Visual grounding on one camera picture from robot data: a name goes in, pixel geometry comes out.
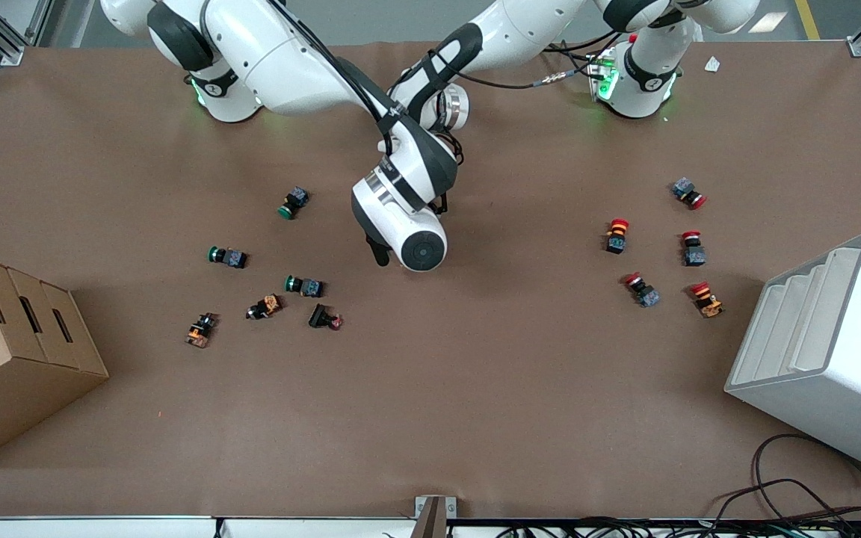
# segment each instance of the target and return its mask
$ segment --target wire bundle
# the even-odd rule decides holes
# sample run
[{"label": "wire bundle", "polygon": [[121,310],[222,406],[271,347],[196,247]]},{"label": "wire bundle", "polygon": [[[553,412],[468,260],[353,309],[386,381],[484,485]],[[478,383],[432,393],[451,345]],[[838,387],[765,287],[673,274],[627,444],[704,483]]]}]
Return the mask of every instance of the wire bundle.
[{"label": "wire bundle", "polygon": [[[459,76],[459,78],[464,78],[466,81],[475,82],[475,83],[482,84],[485,86],[491,86],[492,88],[500,88],[500,89],[505,89],[505,90],[529,90],[530,88],[537,88],[540,86],[546,86],[547,84],[554,84],[556,82],[563,81],[565,78],[570,78],[570,76],[572,76],[572,75],[578,75],[579,74],[579,75],[587,76],[587,78],[592,78],[592,75],[587,72],[587,68],[593,64],[597,55],[600,55],[600,52],[604,52],[608,48],[611,48],[611,46],[613,45],[613,43],[616,42],[616,40],[619,36],[620,35],[618,33],[615,33],[615,31],[611,31],[611,33],[606,34],[606,35],[602,35],[601,37],[597,37],[595,40],[587,41],[585,43],[582,43],[580,45],[574,45],[572,47],[565,46],[566,45],[565,42],[563,42],[560,46],[550,45],[549,48],[544,49],[543,51],[544,52],[560,52],[561,54],[566,55],[568,58],[570,58],[570,62],[571,62],[571,64],[573,64],[573,69],[570,71],[554,72],[554,74],[544,76],[544,78],[541,78],[539,81],[533,81],[533,82],[530,82],[529,84],[504,84],[502,82],[485,81],[482,78],[476,78],[476,76],[465,75],[464,72],[461,72],[460,70],[458,70],[457,68],[452,66],[450,64],[450,62],[448,62],[447,59],[442,57],[442,55],[437,51],[430,50],[430,51],[428,51],[428,55],[430,55],[430,57],[438,57],[442,62],[444,62],[444,65],[446,65],[448,68],[451,69],[451,71],[456,72],[457,76]],[[585,49],[587,47],[591,47],[591,46],[605,40],[605,38],[608,38],[608,37],[610,37],[611,40],[609,40],[607,44],[602,46],[602,48],[599,50],[596,50],[594,52],[589,52],[589,54],[587,54],[587,57],[580,57],[580,55],[574,55],[573,54],[573,51],[577,51],[577,50]],[[583,65],[577,64],[577,60],[584,61],[584,64]]]},{"label": "wire bundle", "polygon": [[[608,517],[587,517],[583,519],[540,519],[540,520],[457,520],[451,522],[455,527],[506,527],[506,529],[495,538],[720,538],[722,534],[735,534],[738,538],[817,538],[813,531],[836,532],[839,538],[861,538],[861,520],[848,520],[844,515],[861,513],[861,507],[831,507],[823,498],[819,497],[811,488],[802,481],[783,479],[762,481],[762,454],[773,442],[780,439],[799,439],[804,442],[816,444],[830,450],[840,456],[844,462],[850,464],[861,474],[861,464],[852,460],[851,457],[839,452],[826,443],[814,439],[803,433],[781,433],[778,436],[769,437],[763,442],[752,459],[754,486],[735,491],[720,507],[717,516],[711,521],[694,519],[618,519]],[[776,508],[772,498],[766,492],[768,488],[779,486],[779,484],[791,483],[802,489],[810,498],[813,498],[822,510],[786,516]],[[766,505],[776,514],[771,520],[727,520],[724,514],[733,501],[759,492]],[[554,534],[551,528],[563,531],[563,536]],[[588,534],[582,534],[579,529],[593,528]],[[668,534],[653,531],[658,529],[669,529]]]}]

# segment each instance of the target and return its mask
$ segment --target white storage container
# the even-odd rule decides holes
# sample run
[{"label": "white storage container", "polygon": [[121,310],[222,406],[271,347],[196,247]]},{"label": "white storage container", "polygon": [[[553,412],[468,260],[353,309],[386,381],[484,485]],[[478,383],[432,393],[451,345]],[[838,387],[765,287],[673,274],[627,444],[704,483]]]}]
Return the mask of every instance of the white storage container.
[{"label": "white storage container", "polygon": [[861,235],[766,282],[725,391],[861,460]]}]

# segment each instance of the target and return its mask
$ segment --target brown work surface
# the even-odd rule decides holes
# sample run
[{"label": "brown work surface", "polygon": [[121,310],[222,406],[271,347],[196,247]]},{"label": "brown work surface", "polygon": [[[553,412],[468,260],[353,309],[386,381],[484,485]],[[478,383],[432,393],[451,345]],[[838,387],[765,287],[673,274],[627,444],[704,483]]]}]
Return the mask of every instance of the brown work surface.
[{"label": "brown work surface", "polygon": [[[386,87],[426,47],[341,52]],[[789,431],[722,392],[762,283],[861,232],[861,59],[707,43],[684,65],[636,122],[583,78],[468,84],[451,251],[418,275],[374,265],[351,215],[379,157],[360,109],[221,125],[153,50],[27,51],[0,72],[0,262],[72,289],[111,379],[0,449],[0,514],[395,515],[429,492],[472,516],[715,513]],[[684,175],[699,211],[667,189]],[[296,184],[313,199],[287,222]],[[601,248],[615,217],[621,256]],[[703,268],[680,263],[693,228]],[[212,245],[249,268],[206,262]],[[635,271],[654,309],[619,282]],[[288,273],[327,282],[339,333],[308,328],[315,301],[294,294],[244,319]],[[717,319],[683,292],[703,279]],[[206,311],[221,321],[198,350],[185,331]],[[861,504],[861,479],[803,443],[762,467]]]}]

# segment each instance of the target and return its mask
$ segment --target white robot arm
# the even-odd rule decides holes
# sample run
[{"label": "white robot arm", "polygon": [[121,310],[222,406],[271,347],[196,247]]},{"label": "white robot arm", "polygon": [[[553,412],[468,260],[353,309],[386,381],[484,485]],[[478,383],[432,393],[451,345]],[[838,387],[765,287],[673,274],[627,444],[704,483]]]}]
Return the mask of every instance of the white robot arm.
[{"label": "white robot arm", "polygon": [[[102,2],[119,28],[141,26],[135,4]],[[440,265],[447,236],[428,204],[454,186],[454,154],[351,62],[332,57],[283,4],[164,0],[147,11],[147,27],[158,50],[189,71],[209,113],[224,122],[248,119],[260,105],[287,116],[346,102],[368,109],[398,143],[353,188],[354,217],[379,265],[389,263],[389,251],[413,271]]]},{"label": "white robot arm", "polygon": [[[618,4],[639,4],[636,0],[596,2],[611,26],[614,23],[608,19],[608,11]],[[657,0],[648,4],[640,10],[650,10],[646,16],[632,17],[634,22],[629,28],[639,28],[636,41],[620,43],[601,55],[604,65],[596,68],[596,75],[602,81],[591,81],[591,91],[600,102],[626,118],[645,118],[655,113],[670,98],[677,67],[693,42],[696,23],[725,34],[745,24],[758,6],[759,0]],[[652,10],[657,7],[661,9],[659,17],[651,20]]]},{"label": "white robot arm", "polygon": [[469,74],[535,58],[556,40],[585,2],[496,0],[441,41],[433,55],[425,55],[404,71],[389,95],[424,129],[461,129],[469,105],[464,89],[451,84],[457,78],[455,70]]},{"label": "white robot arm", "polygon": [[604,22],[620,34],[649,26],[666,11],[670,0],[593,0]]}]

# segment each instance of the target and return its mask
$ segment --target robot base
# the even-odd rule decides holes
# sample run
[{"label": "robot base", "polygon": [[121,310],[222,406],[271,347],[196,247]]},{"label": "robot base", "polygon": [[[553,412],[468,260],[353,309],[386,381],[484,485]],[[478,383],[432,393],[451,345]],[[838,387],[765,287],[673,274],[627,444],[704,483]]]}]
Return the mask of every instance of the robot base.
[{"label": "robot base", "polygon": [[597,66],[594,72],[602,75],[604,79],[591,79],[590,92],[597,101],[607,105],[614,113],[636,120],[652,115],[670,98],[670,89],[676,82],[676,74],[656,91],[640,89],[639,82],[626,74],[624,58],[630,45],[629,42],[620,43],[600,55],[598,61],[601,65]]}]

